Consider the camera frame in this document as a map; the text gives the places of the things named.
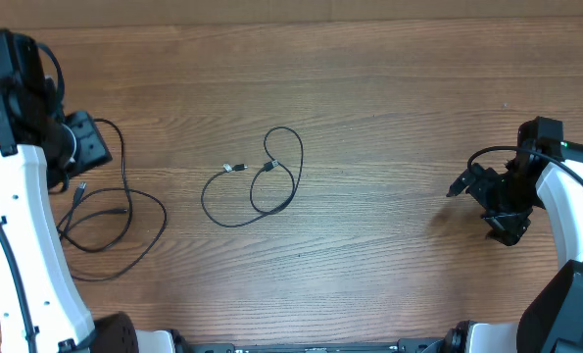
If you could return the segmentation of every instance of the black cable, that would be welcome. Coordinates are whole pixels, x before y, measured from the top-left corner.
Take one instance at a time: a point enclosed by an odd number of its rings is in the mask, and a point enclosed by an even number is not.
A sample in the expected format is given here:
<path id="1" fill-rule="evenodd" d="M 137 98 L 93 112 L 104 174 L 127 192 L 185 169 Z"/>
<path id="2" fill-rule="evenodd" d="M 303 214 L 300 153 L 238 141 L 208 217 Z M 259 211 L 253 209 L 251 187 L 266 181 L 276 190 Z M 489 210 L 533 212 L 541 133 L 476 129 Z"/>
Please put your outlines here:
<path id="1" fill-rule="evenodd" d="M 121 142 L 121 180 L 123 181 L 123 187 L 102 188 L 102 189 L 94 190 L 94 191 L 92 191 L 92 192 L 90 192 L 87 195 L 82 197 L 84 190 L 86 188 L 86 184 L 81 183 L 80 186 L 75 191 L 75 194 L 73 195 L 73 203 L 72 203 L 71 209 L 63 216 L 63 218 L 60 220 L 60 222 L 57 225 L 57 230 L 58 230 L 58 233 L 60 234 L 61 240 L 64 239 L 64 240 L 68 241 L 71 245 L 76 247 L 77 249 L 79 249 L 83 252 L 87 252 L 87 253 L 98 253 L 98 252 L 106 251 L 107 249 L 109 249 L 112 246 L 114 246 L 115 244 L 117 244 L 119 241 L 121 241 L 123 239 L 123 237 L 125 236 L 125 234 L 129 230 L 130 225 L 132 223 L 132 218 L 134 215 L 134 211 L 133 211 L 133 207 L 132 207 L 132 196 L 131 196 L 132 192 L 139 194 L 139 195 L 143 195 L 145 197 L 148 197 L 148 198 L 154 200 L 156 203 L 158 203 L 159 206 L 161 206 L 161 209 L 163 210 L 164 219 L 163 219 L 163 224 L 161 225 L 158 233 L 156 234 L 154 239 L 152 239 L 152 242 L 148 245 L 148 247 L 132 263 L 127 265 L 122 270 L 120 270 L 120 271 L 118 271 L 110 276 L 100 277 L 100 278 L 84 278 L 84 277 L 77 277 L 77 276 L 72 275 L 73 279 L 77 279 L 77 280 L 81 280 L 81 281 L 89 281 L 89 282 L 99 282 L 99 281 L 106 281 L 106 280 L 115 279 L 115 278 L 125 274 L 129 270 L 131 270 L 152 249 L 154 244 L 156 244 L 158 239 L 161 237 L 161 235 L 165 231 L 165 228 L 167 227 L 167 209 L 165 208 L 165 205 L 163 205 L 163 203 L 159 199 L 157 199 L 156 197 L 154 197 L 146 192 L 143 192 L 143 191 L 131 189 L 131 188 L 129 188 L 129 186 L 127 184 L 127 175 L 125 173 L 125 141 L 123 139 L 123 134 L 121 133 L 121 130 L 114 123 L 112 123 L 106 119 L 94 119 L 94 122 L 104 123 L 104 124 L 111 126 L 117 132 L 117 135 L 119 136 L 119 139 Z M 125 193 L 125 198 L 127 199 L 128 208 L 127 209 L 111 209 L 111 210 L 104 210 L 104 211 L 95 212 L 95 213 L 92 213 L 90 215 L 82 217 L 81 219 L 79 219 L 78 221 L 76 221 L 75 223 L 72 224 L 73 213 L 77 209 L 77 207 L 79 207 L 79 205 L 81 205 L 84 201 L 86 201 L 89 197 L 91 197 L 93 195 L 97 195 L 99 193 L 108 192 L 108 191 L 123 191 Z M 125 213 L 127 213 L 127 221 L 125 222 L 125 226 L 123 226 L 123 230 L 120 232 L 120 234 L 116 238 L 114 238 L 113 240 L 108 242 L 106 245 L 103 245 L 103 246 L 100 246 L 97 248 L 89 248 L 89 247 L 80 245 L 78 242 L 76 242 L 75 240 L 73 240 L 69 236 L 69 233 L 71 232 L 71 230 L 74 229 L 77 225 L 81 224 L 82 222 L 88 221 L 88 220 L 93 219 L 93 218 L 98 217 L 98 216 L 122 215 Z M 64 222 L 67 222 L 67 223 L 65 224 L 65 227 L 61 229 L 61 226 Z"/>
<path id="2" fill-rule="evenodd" d="M 583 178 L 580 175 L 578 175 L 577 173 L 575 173 L 570 167 L 563 164 L 562 162 L 560 162 L 560 161 L 558 161 L 558 160 L 556 160 L 548 155 L 545 155 L 539 151 L 531 150 L 528 148 L 515 147 L 515 146 L 493 146 L 493 147 L 487 147 L 487 148 L 481 149 L 480 151 L 471 155 L 471 157 L 469 157 L 469 159 L 467 160 L 467 169 L 469 170 L 469 172 L 475 176 L 482 177 L 474 171 L 474 169 L 472 167 L 472 163 L 474 162 L 474 160 L 476 158 L 480 157 L 481 155 L 484 155 L 485 153 L 489 153 L 489 152 L 494 152 L 494 151 L 515 151 L 515 152 L 529 153 L 533 156 L 537 156 L 537 157 L 544 159 L 550 163 L 553 163 L 557 167 L 561 168 L 564 172 L 568 173 L 574 180 L 576 180 L 581 186 L 583 186 Z"/>
<path id="3" fill-rule="evenodd" d="M 34 325 L 32 323 L 32 318 L 29 314 L 29 306 L 27 305 L 27 297 L 25 297 L 24 283 L 21 280 L 21 273 L 19 272 L 19 266 L 17 265 L 17 260 L 15 259 L 15 254 L 13 249 L 8 242 L 8 237 L 4 232 L 2 223 L 0 222 L 0 244 L 1 248 L 4 250 L 4 255 L 6 256 L 6 261 L 8 261 L 8 267 L 10 268 L 10 274 L 13 278 L 13 283 L 15 284 L 15 290 L 17 291 L 17 299 L 19 300 L 19 307 L 21 309 L 21 316 L 24 320 L 25 329 L 25 340 L 27 341 L 27 350 L 29 353 L 36 352 L 36 332 L 34 331 Z"/>
<path id="4" fill-rule="evenodd" d="M 267 138 L 269 137 L 269 135 L 279 129 L 284 129 L 287 131 L 290 131 L 291 133 L 293 133 L 296 138 L 298 139 L 298 142 L 300 142 L 300 171 L 298 172 L 298 179 L 297 181 L 295 180 L 295 178 L 293 178 L 293 173 L 291 173 L 291 171 L 289 171 L 289 169 L 287 167 L 285 167 L 282 163 L 280 163 L 278 160 L 276 160 L 271 153 L 269 153 L 269 149 L 267 148 Z M 263 147 L 265 148 L 265 153 L 267 153 L 267 156 L 270 158 L 270 161 L 265 163 L 263 165 L 263 167 L 254 175 L 254 178 L 252 179 L 252 185 L 250 186 L 250 203 L 252 204 L 252 208 L 260 213 L 260 215 L 258 215 L 256 218 L 241 223 L 241 224 L 237 224 L 237 225 L 225 225 L 219 221 L 217 221 L 213 216 L 211 216 L 211 214 L 209 213 L 209 211 L 206 209 L 206 205 L 204 203 L 204 194 L 206 193 L 206 189 L 209 187 L 209 185 L 211 184 L 211 182 L 213 182 L 213 180 L 215 180 L 217 177 L 220 177 L 224 174 L 227 173 L 231 173 L 231 172 L 239 172 L 239 171 L 243 171 L 244 169 L 246 169 L 247 167 L 245 167 L 245 165 L 237 165 L 234 166 L 234 168 L 232 169 L 228 169 L 226 168 L 224 171 L 221 171 L 217 174 L 215 174 L 214 176 L 212 176 L 204 185 L 204 188 L 202 189 L 202 195 L 200 197 L 200 203 L 202 204 L 202 210 L 204 210 L 204 213 L 206 214 L 206 216 L 213 221 L 213 223 L 215 223 L 218 226 L 221 227 L 243 227 L 243 226 L 247 226 L 250 225 L 258 220 L 261 220 L 267 216 L 270 215 L 275 215 L 277 213 L 280 213 L 282 210 L 284 210 L 285 208 L 287 208 L 287 206 L 289 206 L 289 204 L 291 204 L 291 201 L 293 201 L 293 198 L 295 197 L 296 192 L 298 191 L 298 186 L 300 185 L 300 178 L 302 177 L 302 168 L 304 167 L 304 145 L 302 143 L 302 138 L 300 138 L 300 135 L 292 128 L 287 127 L 287 126 L 276 126 L 272 129 L 270 129 L 266 134 L 265 134 L 265 138 L 263 139 Z M 289 196 L 278 206 L 274 207 L 273 209 L 269 210 L 269 211 L 264 211 L 261 210 L 259 207 L 256 206 L 256 204 L 254 203 L 254 184 L 256 183 L 256 180 L 259 178 L 259 176 L 263 173 L 263 172 L 269 172 L 272 169 L 274 169 L 276 166 L 280 166 L 282 167 L 282 169 L 284 169 L 284 171 L 289 175 L 289 177 L 291 178 L 291 193 L 289 194 Z"/>
<path id="5" fill-rule="evenodd" d="M 56 59 L 56 55 L 52 52 L 51 49 L 45 43 L 36 43 L 36 46 L 40 48 L 42 51 L 47 54 L 49 59 L 52 60 L 54 63 L 54 67 L 56 68 L 56 75 L 58 76 L 58 86 L 56 87 L 56 104 L 62 104 L 63 99 L 65 99 L 65 78 L 63 77 L 63 70 L 58 63 L 58 59 Z"/>

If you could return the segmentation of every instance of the black motor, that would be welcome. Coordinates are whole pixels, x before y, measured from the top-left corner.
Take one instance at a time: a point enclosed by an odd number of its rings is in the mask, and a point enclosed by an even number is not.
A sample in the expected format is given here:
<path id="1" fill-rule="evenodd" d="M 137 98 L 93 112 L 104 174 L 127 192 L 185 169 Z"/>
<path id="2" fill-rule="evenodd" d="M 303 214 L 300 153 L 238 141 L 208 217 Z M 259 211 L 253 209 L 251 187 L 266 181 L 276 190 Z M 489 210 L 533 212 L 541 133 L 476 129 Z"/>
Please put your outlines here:
<path id="1" fill-rule="evenodd" d="M 58 86 L 45 77 L 38 54 L 52 59 Z M 65 116 L 65 84 L 55 56 L 32 38 L 0 30 L 0 151 L 17 154 L 17 145 L 40 146 L 47 160 L 47 186 L 63 183 L 112 160 L 93 119 L 86 112 Z"/>

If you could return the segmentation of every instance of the white arm casing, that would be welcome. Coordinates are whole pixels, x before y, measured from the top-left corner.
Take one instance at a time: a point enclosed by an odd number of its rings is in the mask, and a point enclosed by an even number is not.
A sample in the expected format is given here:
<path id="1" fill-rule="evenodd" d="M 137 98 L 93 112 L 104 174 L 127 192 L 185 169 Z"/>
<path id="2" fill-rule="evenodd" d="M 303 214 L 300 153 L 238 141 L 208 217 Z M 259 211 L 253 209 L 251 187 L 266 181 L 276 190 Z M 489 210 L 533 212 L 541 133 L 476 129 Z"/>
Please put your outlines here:
<path id="1" fill-rule="evenodd" d="M 583 178 L 583 163 L 563 163 Z M 553 228 L 559 268 L 568 260 L 583 261 L 583 186 L 552 163 L 544 169 L 536 186 Z"/>
<path id="2" fill-rule="evenodd" d="M 91 314 L 73 285 L 49 205 L 45 155 L 40 147 L 18 145 L 0 152 L 0 219 L 24 283 L 38 352 L 58 351 L 93 330 Z M 2 352 L 26 352 L 24 324 L 8 262 L 0 245 L 0 325 Z"/>

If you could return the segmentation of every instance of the usb cable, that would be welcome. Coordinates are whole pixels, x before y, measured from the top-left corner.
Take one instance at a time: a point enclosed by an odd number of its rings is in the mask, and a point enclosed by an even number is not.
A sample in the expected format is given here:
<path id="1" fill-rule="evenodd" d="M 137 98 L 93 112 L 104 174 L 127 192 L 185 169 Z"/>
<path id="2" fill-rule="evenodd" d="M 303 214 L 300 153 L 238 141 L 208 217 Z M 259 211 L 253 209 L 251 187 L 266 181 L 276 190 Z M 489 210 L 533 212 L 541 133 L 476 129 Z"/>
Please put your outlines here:
<path id="1" fill-rule="evenodd" d="M 279 129 L 284 129 L 287 130 L 291 133 L 293 133 L 297 138 L 298 138 L 298 142 L 300 142 L 300 171 L 298 172 L 298 179 L 296 180 L 293 177 L 293 173 L 291 173 L 291 171 L 289 171 L 289 169 L 287 167 L 285 167 L 282 163 L 280 163 L 277 159 L 273 158 L 273 156 L 269 153 L 269 150 L 267 148 L 267 138 L 269 137 L 269 135 Z M 206 182 L 206 184 L 204 185 L 204 188 L 202 189 L 202 196 L 200 197 L 200 202 L 202 203 L 202 210 L 204 210 L 204 213 L 206 214 L 206 216 L 213 221 L 213 223 L 215 223 L 218 226 L 221 227 L 243 227 L 243 226 L 247 226 L 250 225 L 260 219 L 263 219 L 267 216 L 271 216 L 271 215 L 275 215 L 277 213 L 280 213 L 282 210 L 284 210 L 285 208 L 287 208 L 287 206 L 289 206 L 289 204 L 291 204 L 291 201 L 293 201 L 293 198 L 295 197 L 296 192 L 298 191 L 298 186 L 300 185 L 300 178 L 302 177 L 302 168 L 304 167 L 304 146 L 302 144 L 302 138 L 300 138 L 300 135 L 293 130 L 290 127 L 286 127 L 286 126 L 277 126 L 274 127 L 272 129 L 270 129 L 266 134 L 265 134 L 265 138 L 263 140 L 263 146 L 265 147 L 265 153 L 267 153 L 267 155 L 270 158 L 270 161 L 266 162 L 262 168 L 260 168 L 256 174 L 254 175 L 254 178 L 252 179 L 252 185 L 250 186 L 250 203 L 252 204 L 252 208 L 259 213 L 259 215 L 247 222 L 244 223 L 240 223 L 237 225 L 226 225 L 223 224 L 219 221 L 217 221 L 210 213 L 209 211 L 206 209 L 206 205 L 204 202 L 204 194 L 206 193 L 206 189 L 209 187 L 209 185 L 211 184 L 211 182 L 213 182 L 213 180 L 215 180 L 216 178 L 223 176 L 225 174 L 228 173 L 234 173 L 234 172 L 241 172 L 241 171 L 245 171 L 248 169 L 248 166 L 245 164 L 239 164 L 236 165 L 234 167 L 230 166 L 229 164 L 225 164 L 223 165 L 223 171 L 215 174 L 214 176 L 211 176 L 211 178 Z M 280 166 L 280 168 L 282 168 L 288 175 L 289 177 L 291 177 L 291 184 L 292 184 L 292 189 L 291 189 L 291 194 L 289 195 L 289 197 L 286 198 L 286 200 L 284 200 L 281 204 L 279 204 L 278 206 L 274 207 L 273 209 L 269 210 L 269 211 L 265 211 L 265 210 L 261 210 L 259 207 L 256 206 L 256 204 L 254 203 L 254 184 L 256 183 L 256 180 L 259 178 L 259 176 L 263 173 L 263 172 L 270 172 L 272 171 L 274 168 Z"/>

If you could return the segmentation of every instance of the table surface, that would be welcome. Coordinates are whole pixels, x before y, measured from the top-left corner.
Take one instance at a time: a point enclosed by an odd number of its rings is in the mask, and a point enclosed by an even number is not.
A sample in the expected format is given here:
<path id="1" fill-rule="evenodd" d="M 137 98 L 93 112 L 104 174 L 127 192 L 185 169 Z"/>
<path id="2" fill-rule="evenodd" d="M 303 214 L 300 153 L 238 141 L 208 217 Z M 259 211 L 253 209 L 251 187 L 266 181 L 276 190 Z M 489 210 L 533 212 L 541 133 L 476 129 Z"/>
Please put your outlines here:
<path id="1" fill-rule="evenodd" d="M 563 120 L 565 138 L 583 143 L 583 18 L 27 33 L 60 60 L 67 111 L 119 125 L 130 187 L 169 210 L 167 230 L 132 271 L 77 284 L 96 318 L 124 311 L 138 328 L 176 328 L 194 343 L 392 341 L 443 336 L 462 320 L 519 320 L 556 273 L 544 211 L 509 248 L 485 239 L 471 197 L 445 194 L 473 152 L 514 145 L 519 125 L 538 115 Z M 273 126 L 304 141 L 296 198 L 247 227 L 214 225 L 200 193 L 226 162 L 255 168 L 213 183 L 208 207 L 229 223 L 255 216 L 248 190 Z M 121 185 L 119 141 L 102 131 L 116 161 L 73 187 Z M 290 134 L 275 132 L 270 148 L 297 173 Z M 501 169 L 510 158 L 481 161 Z M 289 184 L 282 171 L 264 175 L 257 204 L 283 200 Z M 52 196 L 58 219 L 72 197 Z M 162 213 L 134 202 L 115 248 L 65 245 L 74 273 L 110 274 L 147 246 Z M 78 215 L 123 205 L 122 194 L 103 194 Z M 124 220 L 96 219 L 72 236 L 99 245 Z"/>

